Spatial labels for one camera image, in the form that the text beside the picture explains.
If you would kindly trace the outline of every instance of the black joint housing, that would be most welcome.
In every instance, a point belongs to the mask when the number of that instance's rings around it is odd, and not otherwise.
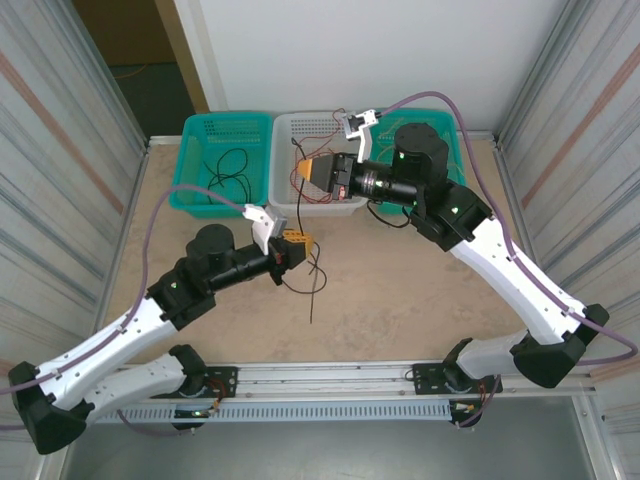
[[[583,313],[600,326],[609,320],[609,313],[599,304],[589,305]],[[510,352],[520,373],[541,387],[554,388],[576,366],[597,334],[581,324],[575,333],[565,334],[564,342],[552,345],[540,345],[527,335]]]
[[[204,385],[207,373],[204,361],[191,345],[176,345],[169,350],[169,355],[182,364],[182,373],[187,376],[178,390],[185,395],[195,395]]]
[[[35,380],[36,375],[33,365],[22,362],[9,371],[9,383],[20,385]],[[12,398],[40,455],[56,452],[77,439],[87,428],[85,420],[94,408],[84,400],[69,411],[57,408],[39,385],[15,392]]]

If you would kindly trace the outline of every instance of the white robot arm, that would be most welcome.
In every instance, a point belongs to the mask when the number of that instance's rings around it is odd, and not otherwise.
[[[252,244],[236,249],[227,227],[202,228],[186,257],[148,288],[135,311],[53,360],[37,367],[22,362],[9,372],[13,403],[39,453],[68,445],[87,425],[130,403],[201,389],[205,364],[188,345],[116,370],[215,307],[220,290],[263,273],[280,285],[283,274],[309,255],[311,236],[284,231],[286,219],[276,210],[246,205],[244,215],[253,221]]]
[[[487,341],[464,339],[451,351],[444,363],[454,390],[466,391],[472,382],[502,373],[521,373],[540,386],[555,387],[596,335],[576,315],[598,327],[607,322],[608,313],[562,291],[515,244],[506,244],[509,237],[491,209],[447,178],[448,145],[429,125],[398,128],[391,165],[369,161],[370,146],[362,143],[370,142],[366,131],[379,116],[374,110],[345,114],[345,135],[361,142],[358,155],[307,159],[300,162],[299,173],[334,199],[362,196],[411,208],[409,220],[418,233],[480,274],[520,315],[526,330]]]

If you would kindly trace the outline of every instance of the black wire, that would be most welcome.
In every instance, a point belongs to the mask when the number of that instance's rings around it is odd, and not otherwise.
[[[244,154],[244,165],[242,165],[240,170],[238,170],[235,173],[231,173],[231,174],[220,173],[220,164],[222,163],[222,160],[224,160],[226,156],[229,155],[231,152],[242,152]],[[249,178],[243,173],[249,166],[249,154],[244,148],[235,147],[224,152],[216,162],[215,171],[209,165],[207,165],[207,162],[203,162],[203,163],[205,168],[209,170],[209,173],[211,173],[211,180],[209,181],[209,185],[207,186],[208,190],[211,190],[216,185],[220,185],[224,187],[224,183],[223,183],[224,180],[235,180],[240,184],[240,186],[242,187],[242,191],[244,192],[244,197],[245,197],[244,203],[251,203],[251,198],[253,197],[253,192],[251,191],[251,182],[249,181]],[[244,179],[245,182],[247,182],[246,185],[240,180],[241,178]],[[211,205],[213,205],[213,200],[211,199],[211,197],[207,196],[207,200]]]
[[[405,217],[407,217],[407,221],[404,223],[401,223],[400,225],[395,225],[393,223],[387,222],[384,218],[382,218],[381,216],[379,216],[376,212],[373,211],[373,208],[371,208],[371,204],[376,204],[379,205],[378,202],[374,202],[373,200],[368,200],[367,201],[367,210],[369,210],[369,213],[371,213],[371,215],[373,215],[373,217],[378,220],[381,223],[384,223],[385,225],[387,225],[388,227],[392,227],[392,228],[404,228],[409,226],[409,224],[411,223],[411,219],[409,218],[409,213],[407,212],[407,210],[402,207],[402,213],[404,214]]]
[[[300,145],[300,142],[298,142],[295,138],[291,137],[291,143],[293,145],[295,145],[298,150],[300,150],[300,154],[302,155],[302,159],[306,160],[307,156],[305,155],[304,150],[302,149],[302,145]],[[302,235],[304,235],[304,229],[302,228],[302,220],[300,219],[300,200],[302,198],[302,189],[303,188],[304,188],[304,178],[300,182],[300,190],[298,191],[298,201],[296,202],[296,217],[298,218],[298,228],[300,229],[300,233]],[[309,307],[309,323],[310,324],[313,323],[313,307],[314,307],[314,303],[315,303],[315,295],[316,295],[316,293],[321,292],[322,290],[324,290],[324,288],[327,286],[327,282],[329,281],[329,278],[327,277],[327,273],[318,266],[318,262],[320,261],[320,244],[318,242],[313,242],[313,244],[318,249],[318,254],[317,254],[317,256],[313,255],[313,253],[310,254],[311,258],[313,258],[313,262],[307,260],[307,263],[309,265],[311,265],[311,270],[309,271],[309,275],[311,275],[312,273],[315,273],[315,276],[313,278],[313,284],[311,285],[311,291],[304,292],[304,291],[301,291],[301,290],[297,290],[297,289],[291,287],[290,285],[288,285],[287,282],[285,282],[284,280],[282,281],[282,283],[285,285],[285,287],[287,287],[292,292],[299,293],[299,294],[302,294],[302,295],[311,295],[311,305]],[[324,277],[324,281],[322,283],[322,286],[320,288],[316,289],[316,286],[318,285],[318,274],[319,273],[321,273],[322,276]]]
[[[293,143],[298,150],[300,150],[300,154],[302,155],[302,159],[306,160],[307,156],[302,149],[302,145],[295,138],[291,137],[291,143]],[[302,198],[302,189],[304,188],[304,177],[300,182],[300,190],[298,190],[298,201],[296,202],[296,216],[298,217],[298,227],[300,228],[300,233],[304,235],[304,230],[302,229],[302,222],[300,221],[300,199]]]

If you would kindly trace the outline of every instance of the beige table surface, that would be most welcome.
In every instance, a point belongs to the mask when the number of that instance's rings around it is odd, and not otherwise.
[[[492,193],[508,213],[491,144],[478,140],[474,148]],[[107,322],[135,298],[146,224],[170,186],[177,154],[178,146],[156,146],[151,152]],[[465,161],[467,182],[478,191],[466,156]],[[162,207],[149,249],[150,284],[184,256],[187,242],[210,222]],[[217,222],[233,230],[236,247],[250,242],[250,222]],[[191,344],[206,362],[439,359],[463,337],[486,339],[523,328],[475,272],[412,227],[391,229],[364,208],[349,217],[303,218],[303,227],[320,243],[320,265],[329,276],[326,289],[316,295],[312,325],[308,295],[276,287],[262,276],[218,293],[216,308],[135,361],[149,361],[180,343]],[[308,266],[300,266],[285,278],[307,290],[312,281],[307,272]]]

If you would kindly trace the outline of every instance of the white bracket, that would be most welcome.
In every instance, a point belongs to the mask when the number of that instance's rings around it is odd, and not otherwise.
[[[349,123],[349,118],[361,118],[364,123],[358,127],[357,130],[353,130],[351,128],[351,124]],[[359,113],[354,115],[344,114],[342,116],[342,125],[344,127],[344,134],[347,137],[347,140],[360,139],[360,146],[358,148],[358,163],[362,163],[366,160],[369,160],[371,156],[371,132],[369,129],[374,125],[378,124],[378,118],[376,117],[375,110],[367,110],[366,112]]]
[[[242,214],[247,220],[253,221],[251,233],[253,241],[258,244],[262,253],[269,254],[269,238],[271,238],[276,230],[276,219],[267,214],[264,208],[256,207],[250,203],[245,206]]]

